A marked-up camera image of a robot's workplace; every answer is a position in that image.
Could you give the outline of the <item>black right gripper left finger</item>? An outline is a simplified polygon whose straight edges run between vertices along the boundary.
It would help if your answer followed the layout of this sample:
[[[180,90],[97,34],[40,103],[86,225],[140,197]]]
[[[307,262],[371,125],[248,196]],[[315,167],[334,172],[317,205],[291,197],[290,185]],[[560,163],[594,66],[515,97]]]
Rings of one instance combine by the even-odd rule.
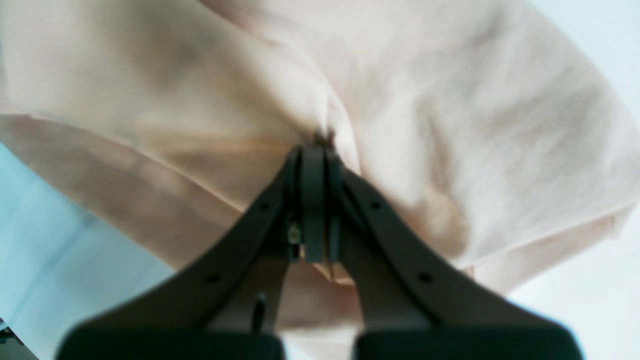
[[[297,147],[222,239],[146,294],[77,326],[59,360],[281,360],[291,264],[326,257],[327,150]]]

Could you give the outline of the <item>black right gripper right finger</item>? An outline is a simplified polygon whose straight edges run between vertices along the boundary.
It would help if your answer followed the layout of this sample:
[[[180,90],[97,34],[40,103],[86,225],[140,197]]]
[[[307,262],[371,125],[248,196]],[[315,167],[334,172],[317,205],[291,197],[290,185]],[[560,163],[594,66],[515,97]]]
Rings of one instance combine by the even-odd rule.
[[[355,360],[583,359],[564,326],[457,271],[331,150],[327,186],[327,256],[354,280],[365,324]]]

